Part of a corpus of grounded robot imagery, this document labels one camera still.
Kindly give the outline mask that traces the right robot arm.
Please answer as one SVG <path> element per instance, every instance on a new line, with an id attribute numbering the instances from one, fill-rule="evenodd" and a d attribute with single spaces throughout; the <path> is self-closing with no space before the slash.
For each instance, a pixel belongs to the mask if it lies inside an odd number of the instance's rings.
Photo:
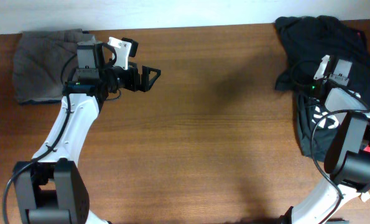
<path id="1" fill-rule="evenodd" d="M 301 60 L 278 88 L 296 92 L 301 152 L 322 178 L 280 223 L 328 223 L 347 202 L 369 198 L 370 69 L 335 56 Z"/>

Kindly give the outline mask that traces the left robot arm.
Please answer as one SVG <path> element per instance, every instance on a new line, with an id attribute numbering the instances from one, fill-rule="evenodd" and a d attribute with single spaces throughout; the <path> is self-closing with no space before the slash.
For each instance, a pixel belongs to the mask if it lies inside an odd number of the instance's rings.
<path id="1" fill-rule="evenodd" d="M 137 48 L 128 38 L 78 43 L 78 65 L 63 82 L 61 108 L 49 135 L 31 160 L 16 163 L 7 183 L 15 189 L 22 223 L 105 222 L 90 209 L 78 161 L 109 94 L 147 92 L 160 77 L 159 69 L 129 61 Z"/>

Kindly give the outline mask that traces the dark green t-shirt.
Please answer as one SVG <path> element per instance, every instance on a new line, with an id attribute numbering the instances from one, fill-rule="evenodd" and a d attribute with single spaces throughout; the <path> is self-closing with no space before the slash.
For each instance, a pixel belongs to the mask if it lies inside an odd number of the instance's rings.
<path id="1" fill-rule="evenodd" d="M 325 96 L 329 83 L 314 83 L 321 59 L 333 55 L 352 63 L 348 89 L 355 91 L 370 108 L 370 53 L 363 31 L 350 28 L 331 16 L 279 17 L 274 27 L 287 54 L 288 69 L 276 82 L 279 91 L 292 90 L 296 103 L 296 133 L 303 156 L 323 161 L 340 122 L 336 116 L 324 118 L 328 110 Z"/>

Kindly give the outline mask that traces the red t-shirt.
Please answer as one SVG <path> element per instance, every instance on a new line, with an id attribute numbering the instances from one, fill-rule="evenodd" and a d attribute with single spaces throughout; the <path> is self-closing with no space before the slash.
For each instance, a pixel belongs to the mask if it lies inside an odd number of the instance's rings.
<path id="1" fill-rule="evenodd" d="M 370 199 L 370 193 L 365 192 L 360 195 L 360 199 L 362 202 L 367 202 Z"/>

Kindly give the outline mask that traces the folded grey-brown garment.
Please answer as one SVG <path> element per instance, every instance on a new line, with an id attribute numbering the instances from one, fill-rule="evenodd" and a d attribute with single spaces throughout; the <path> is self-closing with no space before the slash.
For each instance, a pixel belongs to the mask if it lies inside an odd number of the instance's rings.
<path id="1" fill-rule="evenodd" d="M 79 42 L 93 40 L 81 29 L 23 32 L 13 58 L 14 98 L 20 105 L 56 103 L 63 80 L 78 65 Z"/>

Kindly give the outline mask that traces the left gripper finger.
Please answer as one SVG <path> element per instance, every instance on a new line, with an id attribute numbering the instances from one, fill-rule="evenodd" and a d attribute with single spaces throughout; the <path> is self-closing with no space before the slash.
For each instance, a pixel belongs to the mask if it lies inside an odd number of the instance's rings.
<path id="1" fill-rule="evenodd" d="M 139 90 L 143 91 L 143 92 L 149 91 L 152 88 L 156 79 L 157 79 L 156 75 L 154 77 L 150 78 L 149 73 L 142 74 L 141 75 L 141 84 L 140 84 Z"/>
<path id="2" fill-rule="evenodd" d="M 155 82 L 161 75 L 161 70 L 157 68 L 142 66 L 142 81 L 144 82 Z"/>

